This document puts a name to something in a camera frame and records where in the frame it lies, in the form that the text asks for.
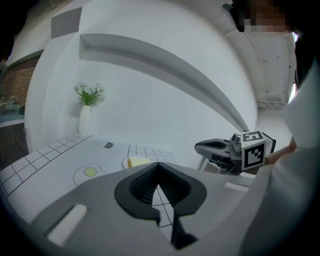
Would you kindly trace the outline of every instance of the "gray panel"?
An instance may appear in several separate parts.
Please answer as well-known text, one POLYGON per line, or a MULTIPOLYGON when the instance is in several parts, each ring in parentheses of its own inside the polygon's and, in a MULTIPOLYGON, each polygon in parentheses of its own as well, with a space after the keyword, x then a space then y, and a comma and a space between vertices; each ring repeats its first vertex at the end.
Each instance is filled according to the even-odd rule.
POLYGON ((82 7, 66 11, 51 19, 51 38, 79 31, 82 7))

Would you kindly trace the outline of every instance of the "person's arm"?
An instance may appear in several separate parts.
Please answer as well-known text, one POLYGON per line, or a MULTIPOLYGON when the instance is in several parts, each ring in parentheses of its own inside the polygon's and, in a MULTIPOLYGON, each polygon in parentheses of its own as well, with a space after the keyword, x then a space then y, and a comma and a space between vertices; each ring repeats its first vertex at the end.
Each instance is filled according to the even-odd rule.
MULTIPOLYGON (((297 145, 295 143, 295 140, 294 138, 292 137, 291 140, 290 140, 290 143, 289 143, 289 146, 286 146, 276 152, 273 152, 271 154, 269 154, 268 156, 265 157, 264 159, 264 165, 267 166, 267 165, 274 165, 276 163, 276 161, 284 156, 284 155, 287 155, 287 154, 291 154, 293 153, 297 148, 297 145)), ((253 174, 253 175, 257 175, 257 172, 259 170, 261 166, 259 167, 255 167, 255 168, 251 168, 251 169, 248 169, 248 170, 244 170, 245 173, 247 174, 253 174)))

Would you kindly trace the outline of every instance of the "yellow circle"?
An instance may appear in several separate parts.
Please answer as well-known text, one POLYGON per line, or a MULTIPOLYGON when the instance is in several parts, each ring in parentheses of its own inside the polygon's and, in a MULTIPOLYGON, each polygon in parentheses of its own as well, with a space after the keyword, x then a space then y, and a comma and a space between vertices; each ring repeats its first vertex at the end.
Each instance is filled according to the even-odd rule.
POLYGON ((97 174, 97 170, 95 168, 89 167, 84 170, 84 174, 89 177, 92 177, 97 174))

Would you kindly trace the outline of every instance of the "white flowers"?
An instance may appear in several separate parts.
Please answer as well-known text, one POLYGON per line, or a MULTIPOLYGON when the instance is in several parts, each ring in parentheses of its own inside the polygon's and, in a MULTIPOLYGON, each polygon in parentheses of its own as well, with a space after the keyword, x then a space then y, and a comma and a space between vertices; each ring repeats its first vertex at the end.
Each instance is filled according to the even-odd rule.
POLYGON ((86 106, 90 106, 96 102, 102 101, 106 94, 105 88, 100 86, 100 83, 97 82, 95 86, 90 86, 85 82, 79 82, 75 87, 74 91, 79 94, 81 99, 86 106))

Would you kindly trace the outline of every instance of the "green leaves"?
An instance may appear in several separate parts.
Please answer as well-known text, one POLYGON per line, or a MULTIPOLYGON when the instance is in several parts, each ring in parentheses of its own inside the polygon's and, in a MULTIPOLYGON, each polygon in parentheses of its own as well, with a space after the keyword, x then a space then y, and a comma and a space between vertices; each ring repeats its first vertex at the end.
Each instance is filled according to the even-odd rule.
POLYGON ((80 95, 80 98, 86 106, 90 106, 101 101, 105 97, 105 89, 99 83, 95 87, 87 85, 85 82, 80 82, 74 87, 74 91, 80 95))

